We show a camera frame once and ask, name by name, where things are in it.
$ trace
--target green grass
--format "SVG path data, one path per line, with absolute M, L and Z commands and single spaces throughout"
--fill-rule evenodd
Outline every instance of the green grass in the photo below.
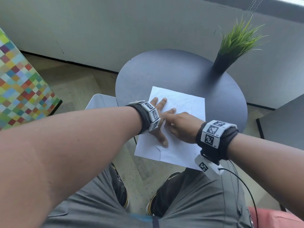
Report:
M 251 19 L 245 24 L 243 18 L 241 19 L 241 22 L 238 22 L 237 20 L 232 31 L 226 35 L 222 35 L 223 40 L 221 48 L 219 49 L 221 55 L 227 55 L 237 59 L 243 54 L 251 51 L 255 46 L 261 45 L 258 44 L 257 41 L 264 36 L 256 35 L 256 32 L 263 25 L 252 28 L 250 21 Z

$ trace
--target colorful patterned box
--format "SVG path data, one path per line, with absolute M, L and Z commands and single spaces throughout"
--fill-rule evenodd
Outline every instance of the colorful patterned box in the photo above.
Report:
M 44 118 L 59 101 L 0 29 L 0 130 Z

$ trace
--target round table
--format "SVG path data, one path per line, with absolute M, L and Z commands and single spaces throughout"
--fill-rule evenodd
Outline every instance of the round table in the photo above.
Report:
M 228 73 L 212 71 L 210 60 L 175 49 L 141 53 L 120 70 L 115 86 L 118 106 L 149 100 L 152 86 L 205 98 L 206 121 L 236 124 L 240 132 L 247 122 L 242 91 Z

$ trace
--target potted plant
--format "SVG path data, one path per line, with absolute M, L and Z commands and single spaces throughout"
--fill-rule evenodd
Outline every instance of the potted plant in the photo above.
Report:
M 243 18 L 241 22 L 237 20 L 230 33 L 222 34 L 221 48 L 212 66 L 215 72 L 224 73 L 239 57 L 253 50 L 255 46 L 261 45 L 257 44 L 257 41 L 264 36 L 256 35 L 255 33 L 263 25 L 252 28 L 249 25 L 250 21 L 251 19 L 245 25 Z

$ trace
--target white paper sheet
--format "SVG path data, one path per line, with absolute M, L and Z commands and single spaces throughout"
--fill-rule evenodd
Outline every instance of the white paper sheet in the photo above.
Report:
M 205 121 L 205 99 L 175 92 L 168 89 L 159 87 L 152 87 L 149 101 L 154 97 L 158 97 L 158 102 L 163 98 L 168 101 L 163 108 L 162 112 L 176 108 L 176 113 L 188 112 Z M 157 161 L 168 162 L 192 169 L 201 170 L 195 163 L 194 159 L 200 153 L 201 148 L 196 144 L 188 144 L 178 140 L 167 128 L 161 127 L 161 131 L 168 139 L 169 147 L 162 147 L 157 139 L 149 134 L 139 135 L 135 155 L 145 157 Z

